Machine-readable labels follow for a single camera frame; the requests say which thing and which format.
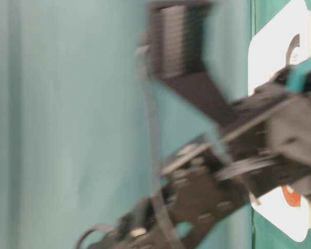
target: teal backdrop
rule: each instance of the teal backdrop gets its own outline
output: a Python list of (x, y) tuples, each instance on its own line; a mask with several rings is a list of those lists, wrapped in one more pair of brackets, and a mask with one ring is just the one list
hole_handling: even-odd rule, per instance
[[(146, 2), (0, 0), (0, 249), (73, 248), (89, 226), (115, 225), (150, 194), (133, 59)], [(233, 100), (247, 94), (250, 0), (217, 3), (205, 60)], [(162, 86), (157, 96), (164, 156), (214, 131)], [(250, 207), (200, 248), (251, 248)]]

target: teal curtain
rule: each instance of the teal curtain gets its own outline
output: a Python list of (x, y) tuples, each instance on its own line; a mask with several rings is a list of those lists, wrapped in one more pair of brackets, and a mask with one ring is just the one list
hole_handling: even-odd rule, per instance
[[(0, 249), (73, 248), (149, 195), (133, 59), (146, 2), (0, 0)], [(250, 1), (218, 1), (206, 31), (219, 87), (245, 96)], [(157, 95), (164, 156), (214, 129), (162, 86)], [(251, 248), (250, 213), (220, 223), (200, 248)]]
[[(259, 32), (287, 3), (289, 0), (254, 0), (255, 32)], [(307, 8), (311, 10), (311, 0), (306, 0)], [(310, 249), (311, 229), (302, 243), (291, 240), (282, 231), (276, 228), (258, 212), (253, 213), (253, 248), (255, 249)]]

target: orange circle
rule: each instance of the orange circle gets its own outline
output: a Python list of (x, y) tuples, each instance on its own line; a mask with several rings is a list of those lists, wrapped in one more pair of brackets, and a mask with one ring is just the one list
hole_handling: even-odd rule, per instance
[(299, 208), (301, 206), (301, 195), (295, 191), (289, 192), (287, 186), (281, 186), (281, 188), (287, 203), (292, 207)]

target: robotic arm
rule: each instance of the robotic arm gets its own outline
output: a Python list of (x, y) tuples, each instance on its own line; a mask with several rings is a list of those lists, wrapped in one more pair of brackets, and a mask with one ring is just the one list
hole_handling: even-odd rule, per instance
[[(233, 163), (223, 163), (206, 137), (197, 137), (165, 160), (162, 189), (141, 199), (89, 249), (196, 248), (217, 222), (248, 203), (249, 195), (257, 198), (280, 185), (311, 201), (311, 60), (279, 71), (254, 95), (227, 103), (201, 59), (210, 6), (150, 4), (152, 72), (219, 124)], [(164, 205), (156, 210), (152, 200), (159, 197)], [(174, 231), (163, 229), (156, 211), (167, 212)], [(172, 243), (168, 233), (182, 223), (190, 230)]]

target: cable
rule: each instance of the cable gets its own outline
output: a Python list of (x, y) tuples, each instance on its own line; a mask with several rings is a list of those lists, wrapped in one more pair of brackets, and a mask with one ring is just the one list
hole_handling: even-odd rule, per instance
[(82, 242), (86, 239), (87, 236), (89, 236), (91, 233), (95, 231), (99, 232), (112, 232), (114, 230), (114, 227), (105, 225), (105, 224), (98, 224), (95, 226), (90, 227), (88, 230), (86, 230), (81, 237), (79, 237), (75, 249), (81, 249)]
[(146, 57), (149, 51), (149, 45), (139, 47), (135, 52), (136, 74), (139, 77), (139, 83), (144, 95), (144, 102), (147, 114), (147, 129), (150, 140), (151, 168), (150, 168), (150, 187), (154, 214), (159, 226), (166, 236), (172, 249), (184, 249), (185, 246), (176, 233), (169, 213), (165, 207), (164, 197), (161, 190), (160, 172), (162, 170), (161, 157), (161, 139), (160, 139), (160, 121), (158, 103), (154, 96), (151, 79), (148, 74)]

